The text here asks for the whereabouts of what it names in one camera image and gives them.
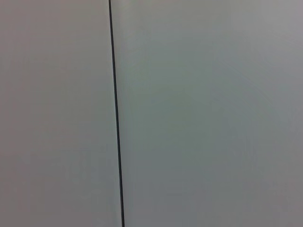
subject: white panel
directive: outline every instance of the white panel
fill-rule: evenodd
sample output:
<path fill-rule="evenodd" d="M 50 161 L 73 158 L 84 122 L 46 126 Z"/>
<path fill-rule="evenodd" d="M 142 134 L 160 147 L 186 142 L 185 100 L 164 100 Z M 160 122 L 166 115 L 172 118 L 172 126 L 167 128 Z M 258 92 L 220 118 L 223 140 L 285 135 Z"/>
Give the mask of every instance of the white panel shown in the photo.
<path fill-rule="evenodd" d="M 302 226 L 302 8 L 113 1 L 126 227 Z"/>
<path fill-rule="evenodd" d="M 121 226 L 107 0 L 0 2 L 0 226 Z"/>

